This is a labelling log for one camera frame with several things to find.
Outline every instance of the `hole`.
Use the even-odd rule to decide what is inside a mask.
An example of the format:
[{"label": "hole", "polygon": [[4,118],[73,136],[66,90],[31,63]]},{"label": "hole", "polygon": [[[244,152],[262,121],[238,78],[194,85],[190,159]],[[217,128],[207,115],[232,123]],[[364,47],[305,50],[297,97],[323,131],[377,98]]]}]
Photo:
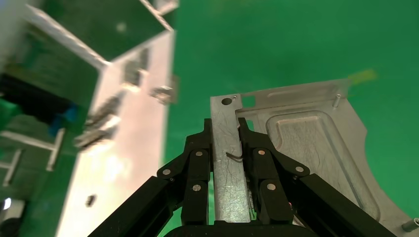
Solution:
[{"label": "hole", "polygon": [[231,102],[233,102],[233,100],[232,100],[232,99],[230,99],[230,98],[224,98],[224,99],[221,101],[221,103],[222,103],[223,105],[229,105],[229,104],[231,104]]},{"label": "hole", "polygon": [[250,107],[254,107],[256,104],[256,100],[254,98],[254,95],[251,96],[242,96],[242,104],[243,104],[243,108],[250,108]]},{"label": "hole", "polygon": [[87,197],[86,200],[86,207],[91,207],[94,204],[94,201],[96,201],[96,194],[90,195]]}]

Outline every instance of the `scratched metal surface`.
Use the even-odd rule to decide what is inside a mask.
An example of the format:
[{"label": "scratched metal surface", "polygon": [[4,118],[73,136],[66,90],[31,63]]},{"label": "scratched metal surface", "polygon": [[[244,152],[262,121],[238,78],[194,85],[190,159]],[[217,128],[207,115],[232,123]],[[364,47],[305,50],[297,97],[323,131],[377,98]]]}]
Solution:
[{"label": "scratched metal surface", "polygon": [[[268,134],[278,151],[304,163],[396,236],[413,237],[415,233],[401,228],[410,217],[388,198],[370,171],[365,157],[367,130],[347,100],[346,82],[241,94],[241,98],[254,97],[255,105],[236,110],[236,117],[251,120],[254,130]],[[335,108],[337,94],[341,99]]]},{"label": "scratched metal surface", "polygon": [[[352,156],[327,114],[308,111],[273,116],[267,125],[278,151],[305,164],[311,173],[317,173],[353,203],[363,206],[348,173],[355,169]],[[370,215],[377,218],[376,211]]]},{"label": "scratched metal surface", "polygon": [[[231,103],[223,104],[225,98],[231,98]],[[215,219],[226,222],[250,221],[243,163],[226,156],[226,152],[238,157],[242,155],[236,119],[236,110],[241,108],[240,95],[211,97]]]},{"label": "scratched metal surface", "polygon": [[[148,72],[152,77],[143,79],[139,91],[124,96],[118,114],[121,121],[112,142],[79,153],[55,236],[88,236],[150,176],[156,175],[168,108],[148,93],[168,85],[173,38],[173,32],[162,32],[118,57],[101,72],[91,111],[120,92],[127,62],[135,60],[143,49],[150,50]],[[93,206],[86,206],[90,195],[97,198]]]}]

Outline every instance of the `blue part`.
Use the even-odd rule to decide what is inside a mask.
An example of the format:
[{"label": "blue part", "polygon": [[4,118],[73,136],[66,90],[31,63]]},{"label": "blue part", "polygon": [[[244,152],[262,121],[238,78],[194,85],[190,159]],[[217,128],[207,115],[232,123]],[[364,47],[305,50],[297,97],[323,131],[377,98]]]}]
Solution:
[{"label": "blue part", "polygon": [[68,122],[75,122],[77,118],[77,105],[72,103],[70,108],[63,113],[63,116]]},{"label": "blue part", "polygon": [[48,134],[55,137],[58,133],[58,130],[63,126],[63,118],[60,115],[55,116],[54,121],[50,124],[48,128]]}]

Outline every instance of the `green backdrop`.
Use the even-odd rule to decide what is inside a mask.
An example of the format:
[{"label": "green backdrop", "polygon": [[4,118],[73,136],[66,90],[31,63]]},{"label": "green backdrop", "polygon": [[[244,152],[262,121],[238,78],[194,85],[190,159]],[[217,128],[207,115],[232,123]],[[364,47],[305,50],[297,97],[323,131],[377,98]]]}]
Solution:
[{"label": "green backdrop", "polygon": [[183,0],[174,61],[180,96],[170,107],[165,161],[202,130],[210,96],[349,77],[370,168],[418,217],[418,20],[415,0]]},{"label": "green backdrop", "polygon": [[[43,8],[107,59],[163,30],[137,0],[46,0]],[[202,130],[211,96],[349,77],[349,101],[368,130],[371,170],[401,209],[419,217],[417,0],[181,0],[176,15],[180,95],[170,106],[165,161],[182,153],[187,135]],[[121,21],[127,23],[123,35],[114,28]],[[56,48],[49,39],[44,43]],[[24,72],[35,84],[48,81],[40,87],[74,95],[81,110],[55,171],[44,170],[47,154],[25,159],[16,177],[25,188],[0,191],[29,199],[25,237],[55,235],[77,154],[72,139],[82,130],[96,82],[92,68],[76,59],[63,63],[63,53],[32,55],[37,65],[50,66]],[[54,91],[57,82],[63,84]],[[162,235],[179,225],[177,211]]]}]

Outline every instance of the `screw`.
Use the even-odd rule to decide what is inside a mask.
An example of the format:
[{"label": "screw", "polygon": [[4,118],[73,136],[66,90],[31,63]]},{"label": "screw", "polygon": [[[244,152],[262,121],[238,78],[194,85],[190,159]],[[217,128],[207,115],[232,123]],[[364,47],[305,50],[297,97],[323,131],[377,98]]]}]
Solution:
[{"label": "screw", "polygon": [[201,185],[195,184],[195,185],[192,187],[192,190],[194,190],[194,191],[199,191],[199,190],[201,190]]},{"label": "screw", "polygon": [[406,232],[412,232],[419,228],[419,218],[415,218],[413,220],[410,220],[402,225],[402,228]]},{"label": "screw", "polygon": [[275,190],[275,189],[276,189],[276,186],[275,186],[274,184],[268,184],[268,185],[267,185],[267,188],[268,188],[269,190]]},{"label": "screw", "polygon": [[336,108],[339,105],[339,101],[340,101],[340,94],[336,95],[335,101],[333,101],[333,107]]}]

